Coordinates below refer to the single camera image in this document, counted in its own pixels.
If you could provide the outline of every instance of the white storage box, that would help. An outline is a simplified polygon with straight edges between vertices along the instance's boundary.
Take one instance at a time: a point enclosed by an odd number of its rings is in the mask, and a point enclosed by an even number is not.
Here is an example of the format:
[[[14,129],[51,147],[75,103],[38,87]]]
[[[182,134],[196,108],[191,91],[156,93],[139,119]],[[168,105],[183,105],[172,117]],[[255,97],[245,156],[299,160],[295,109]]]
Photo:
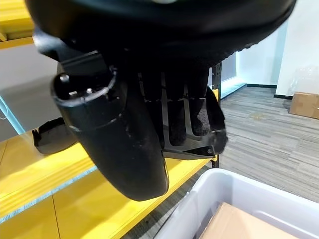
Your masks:
[[[197,239],[226,202],[298,238],[319,239],[319,204],[223,169],[203,173],[155,239]]]

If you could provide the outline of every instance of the cardboard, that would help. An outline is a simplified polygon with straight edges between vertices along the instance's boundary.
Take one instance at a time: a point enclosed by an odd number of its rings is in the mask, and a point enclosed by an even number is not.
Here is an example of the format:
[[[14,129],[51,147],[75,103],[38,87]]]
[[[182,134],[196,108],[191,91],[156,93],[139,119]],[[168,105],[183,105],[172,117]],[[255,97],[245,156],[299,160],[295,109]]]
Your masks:
[[[319,119],[319,95],[296,92],[289,113]]]
[[[296,237],[223,203],[200,239],[296,239]]]

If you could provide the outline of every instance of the screw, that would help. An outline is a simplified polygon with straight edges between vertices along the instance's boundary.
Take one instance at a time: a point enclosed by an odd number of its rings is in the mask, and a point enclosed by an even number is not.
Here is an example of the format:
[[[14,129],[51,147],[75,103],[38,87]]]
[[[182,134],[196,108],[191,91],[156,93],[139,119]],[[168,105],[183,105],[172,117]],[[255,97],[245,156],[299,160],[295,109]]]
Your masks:
[[[69,80],[70,80],[70,77],[66,74],[63,74],[60,76],[60,80],[63,82],[63,83],[68,83]]]

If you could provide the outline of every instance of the floor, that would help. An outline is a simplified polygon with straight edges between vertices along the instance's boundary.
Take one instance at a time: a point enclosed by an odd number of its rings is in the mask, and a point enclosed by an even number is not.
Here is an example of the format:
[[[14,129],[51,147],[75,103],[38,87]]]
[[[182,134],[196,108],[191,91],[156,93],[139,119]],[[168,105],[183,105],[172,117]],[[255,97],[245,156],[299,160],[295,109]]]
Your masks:
[[[228,95],[234,93],[235,91],[237,91],[239,88],[245,86],[246,83],[244,82],[238,82],[238,83],[234,83],[234,84],[227,84],[227,85],[223,85],[223,82],[221,83],[221,93],[220,93],[220,97],[221,99],[227,97]]]
[[[275,89],[245,87],[221,102],[229,142],[220,167],[319,202],[319,120],[288,113],[291,100]],[[153,238],[204,167],[129,231]]]

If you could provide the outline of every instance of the yellow metal shelf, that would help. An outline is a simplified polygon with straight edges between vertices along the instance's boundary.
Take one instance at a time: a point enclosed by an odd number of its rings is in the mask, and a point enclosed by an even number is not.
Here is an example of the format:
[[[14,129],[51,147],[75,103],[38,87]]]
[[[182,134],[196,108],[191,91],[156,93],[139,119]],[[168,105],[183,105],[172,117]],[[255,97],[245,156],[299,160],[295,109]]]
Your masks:
[[[32,37],[33,28],[34,24],[24,0],[0,1],[0,49],[30,43],[30,40],[23,40],[4,44],[12,40]]]
[[[169,190],[136,202],[119,193],[99,171],[53,195],[61,239],[119,239],[210,159],[166,159]]]
[[[52,197],[0,224],[0,238],[60,239]]]
[[[79,143],[43,155],[33,146],[31,132],[7,140],[0,164],[0,218],[93,166]]]

